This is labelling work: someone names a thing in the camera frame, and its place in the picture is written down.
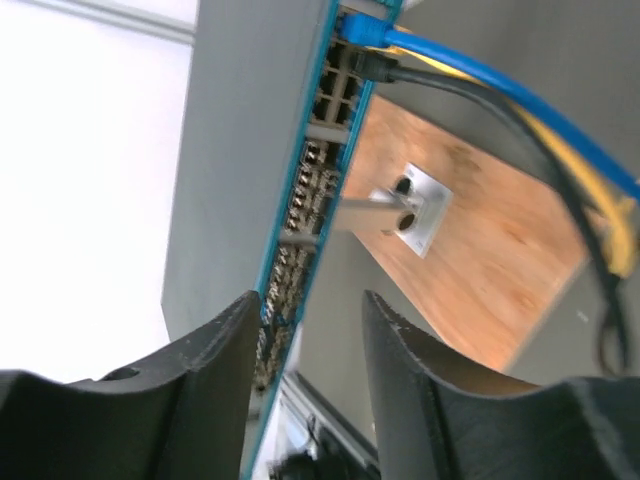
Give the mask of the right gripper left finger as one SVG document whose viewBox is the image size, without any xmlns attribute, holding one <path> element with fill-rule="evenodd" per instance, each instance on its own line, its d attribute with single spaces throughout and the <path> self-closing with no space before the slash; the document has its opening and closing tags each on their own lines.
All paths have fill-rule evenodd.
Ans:
<svg viewBox="0 0 640 480">
<path fill-rule="evenodd" d="M 3 371 L 2 477 L 238 478 L 259 324 L 259 297 L 249 291 L 99 380 Z"/>
</svg>

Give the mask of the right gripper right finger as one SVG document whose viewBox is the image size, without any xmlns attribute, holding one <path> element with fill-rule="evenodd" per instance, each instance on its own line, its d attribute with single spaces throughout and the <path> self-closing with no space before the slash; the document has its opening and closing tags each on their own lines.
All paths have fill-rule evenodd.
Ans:
<svg viewBox="0 0 640 480">
<path fill-rule="evenodd" d="M 366 291 L 362 329 L 385 479 L 635 479 L 639 382 L 537 386 L 460 354 Z"/>
</svg>

